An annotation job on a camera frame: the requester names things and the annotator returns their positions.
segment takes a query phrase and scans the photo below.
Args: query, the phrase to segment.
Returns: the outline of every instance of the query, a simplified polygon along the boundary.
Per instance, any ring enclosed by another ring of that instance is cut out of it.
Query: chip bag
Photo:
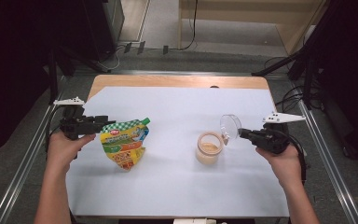
[[[101,143],[106,156],[121,168],[130,170],[144,155],[142,143],[149,133],[149,118],[105,125]]]

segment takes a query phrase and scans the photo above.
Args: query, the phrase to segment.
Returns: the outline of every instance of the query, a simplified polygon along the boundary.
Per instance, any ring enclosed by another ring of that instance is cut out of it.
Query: white paper
[[[67,175],[74,215],[288,217],[277,178],[248,140],[230,141],[214,165],[199,163],[195,154],[200,134],[220,133],[222,115],[260,130],[275,110],[269,91],[107,87],[84,107],[87,116],[117,122],[150,118],[150,132],[130,171],[106,157],[99,135],[82,148]]]

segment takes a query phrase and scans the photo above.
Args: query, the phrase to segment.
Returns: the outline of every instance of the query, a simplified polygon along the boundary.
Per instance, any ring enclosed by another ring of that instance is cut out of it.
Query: glass cup
[[[205,165],[217,162],[219,153],[223,149],[223,138],[217,133],[203,133],[199,137],[197,148],[197,159]]]
[[[240,120],[233,114],[223,115],[220,119],[220,130],[222,131],[223,142],[228,144],[229,139],[236,139],[240,133],[238,129],[242,127]]]

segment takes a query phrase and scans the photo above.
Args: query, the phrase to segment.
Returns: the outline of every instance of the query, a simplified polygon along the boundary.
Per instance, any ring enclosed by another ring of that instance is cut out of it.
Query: person's right hand
[[[260,147],[255,150],[269,162],[283,188],[301,184],[300,162],[294,146],[289,145],[281,154],[273,154]]]

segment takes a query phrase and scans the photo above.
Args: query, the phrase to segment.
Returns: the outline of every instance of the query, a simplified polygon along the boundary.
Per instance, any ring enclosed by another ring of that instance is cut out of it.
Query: wooden table edge
[[[89,91],[89,99],[107,86],[119,87],[187,87],[269,90],[264,77],[98,75]]]

